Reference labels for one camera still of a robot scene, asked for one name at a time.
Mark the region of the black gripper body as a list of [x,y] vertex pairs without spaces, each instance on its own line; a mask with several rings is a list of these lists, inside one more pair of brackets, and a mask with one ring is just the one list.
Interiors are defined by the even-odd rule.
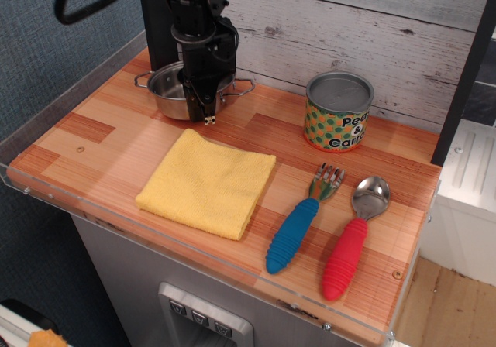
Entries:
[[215,105],[221,82],[236,73],[239,34],[227,17],[177,17],[183,53],[181,83],[189,105]]

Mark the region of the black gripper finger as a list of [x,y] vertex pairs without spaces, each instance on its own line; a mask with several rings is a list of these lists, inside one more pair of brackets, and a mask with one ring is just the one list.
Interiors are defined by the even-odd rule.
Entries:
[[192,122],[203,122],[204,114],[201,103],[193,89],[188,87],[185,88],[185,99],[187,102],[189,119]]
[[204,115],[204,123],[206,125],[213,125],[216,122],[215,114],[216,114],[216,99],[212,99],[211,101],[203,101],[202,111]]

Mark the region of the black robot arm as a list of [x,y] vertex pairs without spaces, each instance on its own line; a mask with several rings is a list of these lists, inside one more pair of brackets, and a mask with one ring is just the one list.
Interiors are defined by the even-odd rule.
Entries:
[[172,37],[181,47],[184,95],[189,118],[216,122],[217,92],[236,75],[239,34],[222,16],[228,0],[166,0],[172,15]]

